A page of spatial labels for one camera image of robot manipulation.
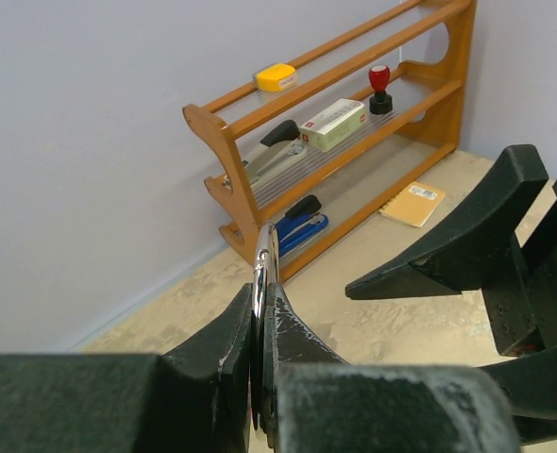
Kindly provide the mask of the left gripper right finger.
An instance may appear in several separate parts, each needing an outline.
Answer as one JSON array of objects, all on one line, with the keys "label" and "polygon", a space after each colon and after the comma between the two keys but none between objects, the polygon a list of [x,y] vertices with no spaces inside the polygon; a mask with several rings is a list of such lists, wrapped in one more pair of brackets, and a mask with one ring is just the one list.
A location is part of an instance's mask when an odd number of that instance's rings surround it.
[{"label": "left gripper right finger", "polygon": [[482,370],[353,365],[266,290],[262,428],[277,452],[518,452],[509,404]]}]

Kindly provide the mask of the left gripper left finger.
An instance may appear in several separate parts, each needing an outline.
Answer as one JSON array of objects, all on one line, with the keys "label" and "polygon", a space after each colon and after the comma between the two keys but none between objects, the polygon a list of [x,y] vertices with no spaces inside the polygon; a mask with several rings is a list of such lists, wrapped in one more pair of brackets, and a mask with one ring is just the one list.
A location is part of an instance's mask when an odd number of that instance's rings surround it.
[{"label": "left gripper left finger", "polygon": [[172,350],[0,354],[0,452],[245,452],[251,286]]}]

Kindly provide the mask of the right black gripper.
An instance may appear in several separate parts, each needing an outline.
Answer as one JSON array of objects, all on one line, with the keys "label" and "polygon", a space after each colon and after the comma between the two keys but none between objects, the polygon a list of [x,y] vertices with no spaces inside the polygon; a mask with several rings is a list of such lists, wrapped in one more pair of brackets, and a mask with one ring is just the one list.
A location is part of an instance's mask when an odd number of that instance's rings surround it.
[{"label": "right black gripper", "polygon": [[557,180],[556,201],[530,238],[514,236],[548,179],[534,145],[506,147],[438,225],[345,287],[352,300],[455,295],[479,289],[504,259],[482,288],[497,352],[538,353],[482,370],[506,395],[523,444],[557,440]]}]

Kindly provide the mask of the large silver keyring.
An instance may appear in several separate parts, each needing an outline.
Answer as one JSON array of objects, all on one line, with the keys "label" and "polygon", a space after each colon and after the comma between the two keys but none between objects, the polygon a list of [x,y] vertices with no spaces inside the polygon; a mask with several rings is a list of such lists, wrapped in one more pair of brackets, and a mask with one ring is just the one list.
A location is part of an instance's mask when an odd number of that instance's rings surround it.
[{"label": "large silver keyring", "polygon": [[265,222],[258,237],[251,294],[252,359],[250,368],[251,410],[254,429],[261,427],[263,324],[268,286],[279,281],[279,240],[276,226]]}]

